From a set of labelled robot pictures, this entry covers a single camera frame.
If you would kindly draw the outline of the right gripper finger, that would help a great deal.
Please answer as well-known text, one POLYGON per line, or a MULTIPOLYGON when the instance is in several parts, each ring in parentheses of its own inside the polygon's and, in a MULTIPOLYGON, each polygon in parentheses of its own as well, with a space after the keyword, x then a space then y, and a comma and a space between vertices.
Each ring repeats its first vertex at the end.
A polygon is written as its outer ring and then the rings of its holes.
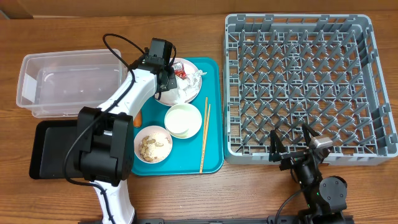
POLYGON ((302 131, 303 131, 304 140, 305 140, 305 143, 307 146, 310 145, 310 141, 311 141, 312 137, 317 137, 320 135, 313 128, 311 128, 307 123, 302 124, 302 131))
POLYGON ((286 148, 282 144, 282 141, 278 137, 275 130, 270 131, 270 150, 269 150, 269 161, 277 162, 282 160, 283 153, 286 153, 286 148))

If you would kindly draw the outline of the white tissue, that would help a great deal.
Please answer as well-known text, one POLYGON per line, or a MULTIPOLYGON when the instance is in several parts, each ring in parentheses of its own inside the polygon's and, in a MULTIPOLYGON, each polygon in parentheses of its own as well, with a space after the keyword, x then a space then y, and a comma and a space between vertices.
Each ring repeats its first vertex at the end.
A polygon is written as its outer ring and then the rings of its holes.
POLYGON ((198 70, 194 73, 188 74, 188 90, 198 93, 200 91, 201 79, 206 75, 206 72, 198 70))
POLYGON ((193 92, 188 90, 188 78, 177 78, 177 96, 175 103, 188 103, 192 97, 193 92))

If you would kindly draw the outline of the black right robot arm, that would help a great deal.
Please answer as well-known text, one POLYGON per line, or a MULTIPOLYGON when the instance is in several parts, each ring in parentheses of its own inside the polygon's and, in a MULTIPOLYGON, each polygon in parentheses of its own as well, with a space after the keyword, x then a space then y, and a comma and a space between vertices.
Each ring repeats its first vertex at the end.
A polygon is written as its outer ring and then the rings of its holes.
POLYGON ((333 147, 333 141, 321 135, 308 124, 302 125, 306 149, 287 152, 276 131, 270 132, 269 161, 279 162, 280 170, 289 170, 300 189, 279 207, 274 223, 280 223, 283 208, 296 196, 303 194, 307 209, 298 212, 292 223, 353 223, 346 218, 347 183, 340 176, 322 177, 318 165, 326 159, 333 147))

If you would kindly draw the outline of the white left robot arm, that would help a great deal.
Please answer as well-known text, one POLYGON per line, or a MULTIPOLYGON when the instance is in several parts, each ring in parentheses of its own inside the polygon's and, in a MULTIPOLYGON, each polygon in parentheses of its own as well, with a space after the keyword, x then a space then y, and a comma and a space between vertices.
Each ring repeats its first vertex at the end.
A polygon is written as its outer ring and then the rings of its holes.
POLYGON ((153 38, 150 47, 126 65, 126 79, 109 99, 78 114, 78 136, 68 154, 83 175, 82 184, 96 191, 102 223, 137 222, 127 187, 134 163, 133 120, 149 98, 176 88, 176 53, 171 42, 153 38))

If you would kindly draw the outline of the grey dishwasher rack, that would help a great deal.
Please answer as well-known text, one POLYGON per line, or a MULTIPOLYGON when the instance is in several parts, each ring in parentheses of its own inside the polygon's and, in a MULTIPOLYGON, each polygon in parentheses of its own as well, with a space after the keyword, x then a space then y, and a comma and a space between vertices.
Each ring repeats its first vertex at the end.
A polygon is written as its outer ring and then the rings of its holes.
POLYGON ((270 132, 305 149, 328 136, 326 163, 397 157, 397 131, 371 19, 364 14, 230 14, 224 22, 224 157, 267 164, 270 132))

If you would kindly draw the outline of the red snack wrapper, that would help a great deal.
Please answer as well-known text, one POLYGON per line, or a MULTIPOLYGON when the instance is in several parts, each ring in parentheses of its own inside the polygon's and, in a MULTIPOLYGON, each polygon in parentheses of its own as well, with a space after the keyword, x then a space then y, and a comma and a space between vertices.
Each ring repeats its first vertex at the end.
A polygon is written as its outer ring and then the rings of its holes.
POLYGON ((183 62, 175 62, 172 65, 175 75, 178 76, 181 79, 185 79, 187 77, 187 74, 185 73, 185 69, 184 69, 184 64, 183 62))

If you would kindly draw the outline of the large pink plate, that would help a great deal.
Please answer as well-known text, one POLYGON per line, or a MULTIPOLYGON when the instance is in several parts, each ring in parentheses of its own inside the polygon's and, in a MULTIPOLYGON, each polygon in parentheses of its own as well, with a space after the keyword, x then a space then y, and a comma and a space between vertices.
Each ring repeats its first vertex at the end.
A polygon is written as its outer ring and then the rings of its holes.
POLYGON ((206 72, 199 70, 196 65, 187 59, 176 58, 173 64, 176 71, 177 87, 169 91, 155 94, 154 98, 166 106, 179 103, 190 103, 199 94, 202 84, 202 76, 206 72))

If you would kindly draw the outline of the pale green bowl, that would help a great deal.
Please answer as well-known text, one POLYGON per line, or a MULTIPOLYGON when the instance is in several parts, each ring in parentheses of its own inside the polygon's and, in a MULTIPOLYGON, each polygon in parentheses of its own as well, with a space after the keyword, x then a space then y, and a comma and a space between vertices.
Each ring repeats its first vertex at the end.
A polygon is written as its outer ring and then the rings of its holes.
POLYGON ((188 139, 196 135, 199 132, 202 124, 202 116, 198 108, 189 103, 181 103, 173 105, 171 108, 185 108, 188 111, 188 136, 187 138, 179 138, 179 139, 188 139))

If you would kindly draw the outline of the right wooden chopstick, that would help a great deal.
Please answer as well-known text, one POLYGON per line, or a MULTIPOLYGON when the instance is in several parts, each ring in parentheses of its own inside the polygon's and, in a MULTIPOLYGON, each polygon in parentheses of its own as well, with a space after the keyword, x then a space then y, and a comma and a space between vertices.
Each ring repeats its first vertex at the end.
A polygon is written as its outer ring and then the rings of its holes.
POLYGON ((211 110, 211 105, 209 104, 208 105, 208 110, 206 112, 206 120, 205 120, 204 133, 203 133, 203 145, 202 145, 202 154, 201 154, 200 174, 203 173, 203 165, 204 165, 204 160, 205 160, 206 140, 207 140, 207 135, 208 135, 208 125, 209 125, 209 120, 210 120, 210 110, 211 110))

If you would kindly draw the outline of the wooden chopstick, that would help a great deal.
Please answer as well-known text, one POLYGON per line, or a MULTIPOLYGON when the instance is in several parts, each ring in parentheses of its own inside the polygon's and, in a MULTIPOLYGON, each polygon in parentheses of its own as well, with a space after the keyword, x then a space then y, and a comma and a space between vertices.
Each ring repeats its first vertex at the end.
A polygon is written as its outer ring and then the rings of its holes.
POLYGON ((208 110, 206 112, 206 120, 205 120, 204 133, 203 133, 203 145, 202 145, 202 154, 201 154, 200 174, 203 173, 203 165, 204 165, 204 160, 205 160, 206 140, 207 140, 207 135, 208 135, 208 125, 209 125, 209 120, 210 120, 210 110, 211 110, 211 105, 209 104, 208 105, 208 110))
POLYGON ((201 148, 201 163, 200 163, 200 174, 203 172, 203 163, 205 158, 205 132, 206 132, 206 120, 207 120, 207 112, 208 111, 208 97, 205 98, 205 112, 203 118, 203 140, 202 140, 202 148, 201 148))

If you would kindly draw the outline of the teal plastic tray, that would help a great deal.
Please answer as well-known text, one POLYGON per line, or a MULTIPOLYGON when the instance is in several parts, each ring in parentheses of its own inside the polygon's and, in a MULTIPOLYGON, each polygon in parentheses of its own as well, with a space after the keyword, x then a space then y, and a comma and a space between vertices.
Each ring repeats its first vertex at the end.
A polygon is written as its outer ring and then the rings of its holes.
MULTIPOLYGON (((198 69, 203 70, 203 84, 197 97, 192 101, 200 113, 204 112, 205 104, 211 105, 210 121, 206 139, 203 173, 217 172, 224 161, 223 119, 220 91, 220 75, 217 63, 208 57, 188 58, 198 69)), ((164 118, 168 106, 162 105, 155 98, 150 98, 142 107, 142 126, 134 130, 137 135, 147 126, 164 128, 164 118)), ((134 158, 132 173, 141 176, 149 175, 182 175, 200 172, 203 130, 200 129, 188 139, 172 138, 172 150, 164 161, 148 164, 138 157, 134 158)))

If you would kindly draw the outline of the small pink bowl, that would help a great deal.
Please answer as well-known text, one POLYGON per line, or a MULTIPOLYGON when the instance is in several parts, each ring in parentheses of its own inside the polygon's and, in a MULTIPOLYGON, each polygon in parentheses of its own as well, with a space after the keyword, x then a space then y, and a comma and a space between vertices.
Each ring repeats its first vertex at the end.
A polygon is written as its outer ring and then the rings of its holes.
POLYGON ((171 145, 173 146, 171 135, 169 134, 169 132, 168 132, 166 129, 164 129, 164 128, 160 127, 160 126, 148 126, 148 127, 143 128, 142 130, 140 130, 140 131, 136 134, 136 137, 134 138, 134 152, 135 152, 136 156, 137 156, 142 162, 147 163, 147 164, 156 164, 156 163, 160 163, 160 162, 155 162, 155 163, 146 162, 146 161, 141 157, 140 152, 139 152, 139 150, 140 150, 139 145, 140 145, 142 139, 143 139, 145 136, 148 136, 148 135, 150 135, 150 134, 152 134, 152 133, 162 133, 162 134, 166 135, 166 137, 167 137, 167 138, 169 139, 169 141, 171 142, 171 145))

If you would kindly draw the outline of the rice and peanut food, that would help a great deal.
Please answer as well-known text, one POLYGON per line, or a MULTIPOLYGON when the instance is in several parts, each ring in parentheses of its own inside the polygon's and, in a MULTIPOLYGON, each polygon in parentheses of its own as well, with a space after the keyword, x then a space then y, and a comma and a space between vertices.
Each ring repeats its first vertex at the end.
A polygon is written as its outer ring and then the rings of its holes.
POLYGON ((145 136, 140 145, 140 155, 150 163, 160 162, 164 160, 172 149, 171 142, 162 133, 152 133, 145 136))

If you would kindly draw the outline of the black plastic tray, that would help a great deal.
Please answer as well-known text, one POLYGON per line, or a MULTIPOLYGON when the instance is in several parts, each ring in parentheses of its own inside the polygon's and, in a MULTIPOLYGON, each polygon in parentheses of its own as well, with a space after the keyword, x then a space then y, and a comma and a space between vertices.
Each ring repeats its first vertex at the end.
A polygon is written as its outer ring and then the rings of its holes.
POLYGON ((29 176, 31 179, 62 179, 65 156, 77 138, 77 120, 41 121, 35 130, 29 176))

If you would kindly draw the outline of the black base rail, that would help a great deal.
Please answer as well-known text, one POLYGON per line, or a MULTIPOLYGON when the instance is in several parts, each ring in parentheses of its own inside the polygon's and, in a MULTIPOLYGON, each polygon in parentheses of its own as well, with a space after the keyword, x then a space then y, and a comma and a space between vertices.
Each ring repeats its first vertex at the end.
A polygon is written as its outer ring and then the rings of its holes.
MULTIPOLYGON (((353 217, 345 217, 345 223, 354 224, 353 217)), ((100 224, 101 220, 92 222, 78 222, 79 224, 100 224)), ((188 220, 164 220, 162 218, 151 218, 151 219, 137 219, 133 223, 138 224, 271 224, 274 223, 274 216, 268 218, 229 218, 229 219, 188 219, 188 220)), ((302 223, 296 216, 281 216, 277 223, 282 224, 298 224, 302 223)))

